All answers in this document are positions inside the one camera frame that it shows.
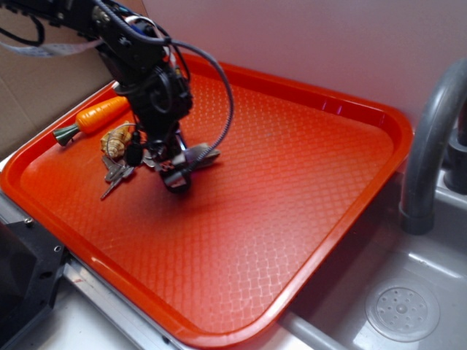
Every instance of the drain strainer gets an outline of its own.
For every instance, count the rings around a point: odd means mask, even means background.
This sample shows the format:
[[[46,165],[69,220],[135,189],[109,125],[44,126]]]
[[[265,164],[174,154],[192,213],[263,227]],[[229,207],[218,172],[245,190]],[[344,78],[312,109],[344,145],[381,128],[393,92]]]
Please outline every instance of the drain strainer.
[[[405,279],[378,284],[366,298],[371,325],[394,341],[418,341],[431,334],[439,320],[435,296],[423,285]]]

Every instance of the gray faucet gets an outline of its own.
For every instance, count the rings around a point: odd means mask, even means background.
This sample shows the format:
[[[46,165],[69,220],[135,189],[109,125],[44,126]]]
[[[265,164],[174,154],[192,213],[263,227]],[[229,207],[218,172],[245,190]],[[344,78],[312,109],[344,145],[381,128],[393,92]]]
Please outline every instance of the gray faucet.
[[[467,194],[466,100],[464,58],[452,64],[438,81],[415,131],[399,204],[401,227],[407,233],[421,235],[434,226],[433,202],[445,154],[449,163],[445,185]]]

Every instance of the sink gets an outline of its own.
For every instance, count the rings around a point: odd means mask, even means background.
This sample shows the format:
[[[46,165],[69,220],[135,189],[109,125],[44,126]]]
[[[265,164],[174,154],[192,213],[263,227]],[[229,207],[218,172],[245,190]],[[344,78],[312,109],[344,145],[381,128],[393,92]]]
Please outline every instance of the sink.
[[[289,307],[347,349],[464,349],[467,196],[438,187],[436,223],[398,223],[396,174]]]

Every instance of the orange tray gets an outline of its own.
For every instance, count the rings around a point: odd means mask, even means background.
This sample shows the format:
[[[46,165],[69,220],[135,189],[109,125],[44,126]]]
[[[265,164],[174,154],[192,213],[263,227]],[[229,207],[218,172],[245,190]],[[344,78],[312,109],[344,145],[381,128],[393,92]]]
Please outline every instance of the orange tray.
[[[220,80],[190,58],[195,106],[188,145],[221,131]],[[409,151],[412,127],[396,110],[318,87],[224,65],[236,115],[210,168],[184,195],[142,166],[109,197],[99,139],[123,113],[67,147],[51,131],[27,143],[0,185],[85,264],[183,343],[223,347],[277,319]]]

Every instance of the cardboard box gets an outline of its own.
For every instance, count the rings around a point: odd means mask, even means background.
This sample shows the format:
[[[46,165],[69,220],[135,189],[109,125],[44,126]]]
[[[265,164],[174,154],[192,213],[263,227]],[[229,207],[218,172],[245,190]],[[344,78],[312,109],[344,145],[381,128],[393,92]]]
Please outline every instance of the cardboard box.
[[[122,4],[145,14],[140,0]],[[1,27],[15,35],[34,39],[31,20],[0,9]],[[84,42],[68,28],[45,22],[46,43]],[[22,46],[0,36],[3,43]],[[0,160],[111,81],[98,53],[88,50],[59,58],[30,58],[0,47]]]

